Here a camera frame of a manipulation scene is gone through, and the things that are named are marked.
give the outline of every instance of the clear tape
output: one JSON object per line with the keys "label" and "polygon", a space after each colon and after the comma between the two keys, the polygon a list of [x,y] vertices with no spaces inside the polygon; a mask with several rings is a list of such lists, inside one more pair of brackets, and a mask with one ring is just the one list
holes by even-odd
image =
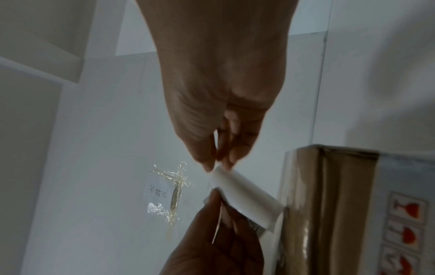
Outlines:
{"label": "clear tape", "polygon": [[154,213],[157,215],[164,216],[166,218],[166,221],[170,225],[174,225],[177,218],[177,208],[179,204],[179,200],[181,197],[181,190],[184,186],[190,186],[190,182],[187,181],[186,176],[184,175],[184,172],[186,171],[186,163],[182,161],[180,165],[178,166],[177,172],[170,172],[170,171],[164,171],[157,168],[156,165],[154,165],[154,170],[150,171],[151,173],[155,173],[159,175],[160,177],[163,177],[165,179],[168,179],[172,181],[175,185],[174,192],[172,194],[171,198],[171,206],[170,209],[164,209],[164,207],[158,203],[157,205],[153,203],[148,203],[147,212],[148,213]]}

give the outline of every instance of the white roll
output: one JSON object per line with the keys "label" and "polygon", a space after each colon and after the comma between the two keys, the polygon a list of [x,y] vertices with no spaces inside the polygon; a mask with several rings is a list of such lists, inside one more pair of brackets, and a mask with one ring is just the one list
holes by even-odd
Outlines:
{"label": "white roll", "polygon": [[209,183],[221,192],[223,199],[231,207],[261,227],[274,231],[276,219],[284,206],[268,193],[237,171],[227,172],[222,166],[211,172]]}

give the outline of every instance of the cardboard box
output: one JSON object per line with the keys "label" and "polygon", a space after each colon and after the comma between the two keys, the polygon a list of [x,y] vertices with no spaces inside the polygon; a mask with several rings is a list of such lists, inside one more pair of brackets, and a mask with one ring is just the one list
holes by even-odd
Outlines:
{"label": "cardboard box", "polygon": [[433,160],[313,145],[288,156],[280,194],[278,275],[434,270]]}

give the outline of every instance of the hand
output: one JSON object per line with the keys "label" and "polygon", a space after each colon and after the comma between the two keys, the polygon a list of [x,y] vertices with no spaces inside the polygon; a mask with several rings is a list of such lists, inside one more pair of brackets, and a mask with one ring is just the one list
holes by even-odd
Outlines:
{"label": "hand", "polygon": [[284,82],[297,2],[138,0],[175,132],[206,171],[216,160],[231,169],[254,145]]}
{"label": "hand", "polygon": [[232,207],[222,207],[215,189],[196,215],[160,275],[262,275],[264,259],[256,233]]}

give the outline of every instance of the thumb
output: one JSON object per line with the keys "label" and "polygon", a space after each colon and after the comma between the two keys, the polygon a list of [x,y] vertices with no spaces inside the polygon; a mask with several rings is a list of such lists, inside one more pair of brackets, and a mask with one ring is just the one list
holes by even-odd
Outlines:
{"label": "thumb", "polygon": [[186,245],[212,242],[216,233],[221,210],[222,197],[217,189],[213,189],[208,203],[196,214],[182,242]]}

